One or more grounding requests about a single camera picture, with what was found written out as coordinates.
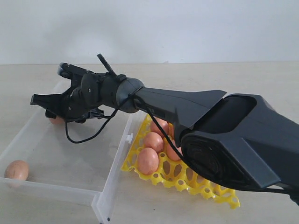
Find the beige table surface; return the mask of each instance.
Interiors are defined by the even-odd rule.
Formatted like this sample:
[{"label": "beige table surface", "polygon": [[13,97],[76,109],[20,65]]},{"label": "beige table surface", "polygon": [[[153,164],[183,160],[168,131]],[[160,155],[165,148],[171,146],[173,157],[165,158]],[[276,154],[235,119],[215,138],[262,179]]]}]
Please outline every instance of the beige table surface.
[{"label": "beige table surface", "polygon": [[[84,67],[95,72],[104,71],[101,65]],[[222,89],[228,93],[260,94],[279,113],[299,123],[299,62],[113,65],[113,68],[117,73],[142,80],[147,87],[184,91]],[[35,111],[36,108],[29,105],[31,95],[49,93],[62,79],[56,72],[57,65],[0,66],[0,152]],[[125,173],[121,175],[111,223],[299,222],[299,207],[288,196],[249,192],[237,192],[237,195],[242,205],[231,210],[227,204],[216,204],[201,196],[165,189],[161,185],[153,186],[139,180],[135,174]],[[50,206],[47,209],[57,213],[64,211],[64,208]],[[70,220],[75,216],[82,219],[82,223],[95,223],[89,215],[89,212],[76,211],[70,215]]]}]

